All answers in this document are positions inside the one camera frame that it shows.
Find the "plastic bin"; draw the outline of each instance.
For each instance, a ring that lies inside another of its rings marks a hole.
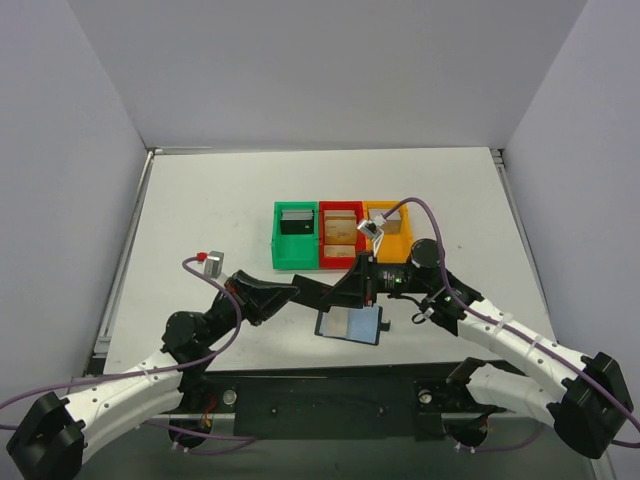
[[[310,234],[283,235],[280,217],[283,210],[313,210],[314,229]],[[271,236],[271,260],[278,270],[318,268],[318,202],[276,202]]]
[[[382,208],[389,210],[398,202],[394,201],[366,201],[362,202],[365,218],[369,219],[369,209]],[[382,240],[380,250],[378,250],[379,263],[404,263],[411,253],[413,245],[413,234],[411,233],[411,222],[409,222],[409,209],[403,205],[399,209],[402,221],[400,233],[386,234]],[[367,239],[367,250],[373,250],[371,241]]]
[[[356,225],[364,218],[364,209],[362,202],[320,202],[318,204],[318,223],[320,224],[320,242],[318,248],[318,256],[320,259],[320,268],[351,268],[355,257],[325,257],[324,247],[324,212],[327,210],[351,210],[356,214]],[[356,243],[354,245],[355,252],[360,252],[367,248],[366,238],[362,233],[356,233]]]

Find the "yellow bin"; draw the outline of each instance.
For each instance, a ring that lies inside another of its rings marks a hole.
[[[376,201],[371,200],[362,202],[364,217],[369,218],[369,209],[382,208],[389,210],[398,202],[393,201]],[[382,239],[382,245],[378,250],[379,263],[404,263],[411,253],[411,245],[413,245],[413,235],[411,233],[411,223],[409,222],[409,209],[403,205],[400,211],[400,233],[385,234]],[[373,246],[371,240],[367,239],[367,250],[371,251]]]

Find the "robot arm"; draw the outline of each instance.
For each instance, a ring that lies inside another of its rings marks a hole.
[[[435,242],[424,239],[413,245],[405,264],[378,264],[369,253],[358,253],[351,270],[334,286],[298,275],[292,284],[262,282],[240,270],[226,280],[225,287],[239,304],[242,318],[254,326],[289,301],[326,312],[332,306],[373,305],[379,293],[391,298],[425,294],[420,303],[425,317],[496,353],[528,375],[514,375],[481,360],[467,359],[451,374],[449,383],[478,404],[513,410],[551,425],[571,448],[599,458],[625,417],[573,370],[513,332],[552,349],[632,411],[618,364],[603,353],[590,359],[537,335],[447,274],[461,302],[479,314],[502,320],[488,324],[452,301],[440,275]],[[222,295],[205,313],[173,314],[162,337],[162,349],[132,369],[142,371],[140,376],[105,381],[62,399],[54,393],[41,397],[9,441],[9,454],[26,478],[73,478],[81,464],[111,440],[156,414],[189,404],[213,359],[209,347],[233,330],[237,321],[233,303]],[[194,361],[197,366],[179,368]],[[175,369],[153,373],[156,367],[165,366]]]

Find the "black cable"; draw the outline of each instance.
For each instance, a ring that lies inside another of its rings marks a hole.
[[[414,325],[420,325],[427,321],[427,317],[425,317],[422,312],[415,313],[411,316],[411,323]]]
[[[409,297],[407,295],[388,295],[387,298],[393,298],[393,299],[398,299],[398,300],[409,300],[409,301],[413,302],[416,305],[416,307],[418,307],[418,308],[422,307],[422,304],[418,300],[416,300],[413,297]]]
[[[479,422],[480,420],[484,420],[485,418],[488,418],[489,415],[493,415],[494,413],[496,413],[498,410],[500,410],[500,407],[496,407],[495,405],[493,405],[492,407],[490,407],[486,412],[484,412],[482,415],[479,415],[478,417],[474,418],[473,420],[470,420],[467,423],[464,423],[462,425],[460,425],[460,428],[467,428],[470,427],[471,425],[473,425],[475,422]]]

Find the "tabletop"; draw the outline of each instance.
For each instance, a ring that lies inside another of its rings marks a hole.
[[[553,331],[507,197],[486,148],[157,155],[113,327],[105,373],[126,370],[162,345],[169,316],[205,311],[215,291],[181,261],[225,253],[224,271],[288,282],[302,273],[335,283],[345,270],[276,271],[271,264],[276,201],[400,200],[433,209],[447,267],[503,311],[548,338]],[[409,206],[414,239],[433,238],[424,212]],[[286,305],[260,327],[243,322],[209,370],[455,362],[497,357],[430,322],[414,325],[411,302],[379,298],[391,321],[377,346],[314,333],[317,312]],[[227,337],[216,345],[221,345]]]

